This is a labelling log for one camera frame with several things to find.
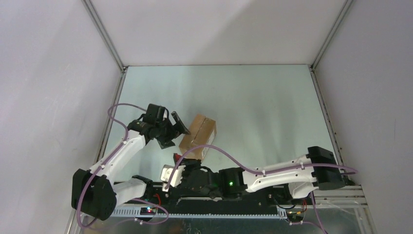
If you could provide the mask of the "brown cardboard express box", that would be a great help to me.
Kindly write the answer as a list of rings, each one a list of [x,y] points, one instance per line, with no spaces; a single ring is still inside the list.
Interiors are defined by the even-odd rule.
[[[179,144],[182,154],[199,145],[211,145],[217,134],[216,121],[197,114],[189,127],[189,135],[184,135]]]

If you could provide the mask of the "red black utility knife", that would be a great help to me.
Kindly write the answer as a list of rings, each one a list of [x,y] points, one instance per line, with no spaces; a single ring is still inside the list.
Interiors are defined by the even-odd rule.
[[[180,160],[181,157],[182,156],[180,154],[174,153],[173,154],[174,163],[176,164]]]

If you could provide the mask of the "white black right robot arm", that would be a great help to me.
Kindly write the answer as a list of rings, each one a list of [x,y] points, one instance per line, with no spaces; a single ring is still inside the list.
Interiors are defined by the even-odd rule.
[[[187,169],[185,157],[196,149],[211,148],[230,160],[237,167],[220,170],[217,173],[200,166]],[[210,198],[238,200],[245,194],[261,189],[287,185],[283,191],[286,202],[295,204],[314,190],[329,191],[345,187],[341,170],[332,152],[313,146],[308,153],[288,162],[249,169],[230,154],[213,145],[200,145],[185,152],[175,163],[165,189],[183,187]]]

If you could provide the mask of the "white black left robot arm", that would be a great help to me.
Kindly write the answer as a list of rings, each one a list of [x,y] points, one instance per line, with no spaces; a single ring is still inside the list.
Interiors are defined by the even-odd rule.
[[[142,203],[152,201],[154,190],[144,180],[134,176],[116,183],[115,177],[151,140],[165,149],[175,146],[173,140],[180,135],[190,133],[175,111],[156,104],[149,104],[129,124],[113,121],[125,130],[118,145],[89,169],[78,169],[73,175],[71,206],[77,215],[84,213],[103,221],[116,207],[134,198]]]

